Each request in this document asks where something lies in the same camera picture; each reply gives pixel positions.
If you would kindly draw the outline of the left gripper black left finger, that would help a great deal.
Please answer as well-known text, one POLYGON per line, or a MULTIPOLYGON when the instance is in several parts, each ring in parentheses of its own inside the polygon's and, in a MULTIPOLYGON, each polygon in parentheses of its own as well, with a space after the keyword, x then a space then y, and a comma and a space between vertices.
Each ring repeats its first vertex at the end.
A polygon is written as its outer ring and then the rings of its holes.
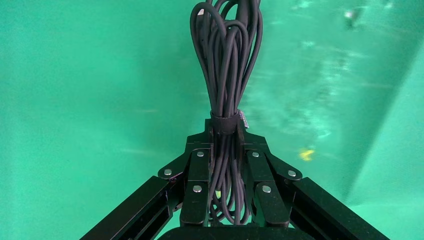
POLYGON ((105 216, 84 240, 153 240, 181 210, 182 226, 208 225, 213 129, 187 137, 185 150, 105 216))

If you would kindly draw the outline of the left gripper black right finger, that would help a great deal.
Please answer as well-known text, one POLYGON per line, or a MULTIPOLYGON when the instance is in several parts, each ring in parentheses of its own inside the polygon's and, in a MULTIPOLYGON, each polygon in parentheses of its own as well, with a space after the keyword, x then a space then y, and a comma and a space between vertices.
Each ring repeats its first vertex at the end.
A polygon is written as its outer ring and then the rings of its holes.
POLYGON ((264 137, 236 128, 256 232, 271 240, 384 240, 386 236, 295 167, 264 137))

